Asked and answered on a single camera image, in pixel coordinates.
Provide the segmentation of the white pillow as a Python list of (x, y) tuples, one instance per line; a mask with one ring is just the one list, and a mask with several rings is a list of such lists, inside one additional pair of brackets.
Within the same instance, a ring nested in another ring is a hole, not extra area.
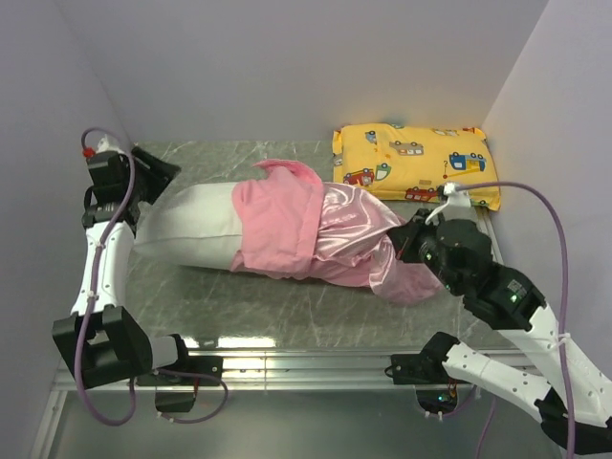
[(233, 182), (189, 186), (149, 211), (134, 251), (174, 265), (228, 271), (242, 243)]

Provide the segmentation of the pink satin pillowcase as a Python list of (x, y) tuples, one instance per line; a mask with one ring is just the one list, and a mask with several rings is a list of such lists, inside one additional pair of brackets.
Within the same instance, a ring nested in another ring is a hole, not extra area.
[(297, 161), (257, 167), (265, 178), (240, 182), (232, 192), (242, 225), (233, 271), (368, 288), (403, 305), (442, 291), (424, 264), (398, 260), (388, 232), (404, 221), (371, 193), (326, 183)]

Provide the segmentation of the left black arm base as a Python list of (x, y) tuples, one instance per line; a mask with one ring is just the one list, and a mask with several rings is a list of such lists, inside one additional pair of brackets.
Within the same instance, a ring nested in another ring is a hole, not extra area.
[[(136, 378), (137, 387), (153, 387), (157, 415), (170, 423), (195, 425), (216, 417), (229, 400), (223, 381), (224, 359), (218, 356), (191, 355), (179, 335), (152, 339), (152, 369)], [(207, 415), (188, 419), (201, 388), (221, 388), (219, 404)]]

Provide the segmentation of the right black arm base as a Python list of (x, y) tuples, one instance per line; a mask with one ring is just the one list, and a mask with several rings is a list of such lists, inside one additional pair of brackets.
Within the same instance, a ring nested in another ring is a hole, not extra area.
[(465, 410), (476, 398), (477, 389), (470, 387), (468, 395), (459, 395), (459, 386), (467, 382), (452, 377), (443, 366), (448, 352), (460, 340), (444, 332), (437, 332), (418, 354), (393, 354), (383, 370), (394, 385), (416, 387), (418, 406), (426, 417), (440, 422)]

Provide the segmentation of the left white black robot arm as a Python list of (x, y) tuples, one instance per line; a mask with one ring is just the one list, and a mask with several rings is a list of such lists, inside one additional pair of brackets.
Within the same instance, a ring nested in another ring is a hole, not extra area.
[(184, 383), (193, 369), (184, 340), (177, 334), (151, 338), (125, 306), (140, 205), (154, 204), (181, 169), (137, 146), (125, 153), (107, 140), (84, 155), (92, 180), (81, 218), (87, 255), (71, 313), (53, 325), (55, 345), (85, 389), (157, 369), (169, 383)]

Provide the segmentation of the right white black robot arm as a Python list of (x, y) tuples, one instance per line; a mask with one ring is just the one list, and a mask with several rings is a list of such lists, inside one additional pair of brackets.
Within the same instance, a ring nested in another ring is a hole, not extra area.
[(413, 381), (477, 385), (528, 413), (568, 453), (610, 452), (610, 379), (559, 331), (535, 284), (494, 260), (492, 240), (474, 222), (440, 218), (431, 224), (430, 214), (420, 209), (389, 231), (397, 258), (429, 268), (467, 311), (514, 344), (538, 372), (520, 371), (438, 332), (420, 352)]

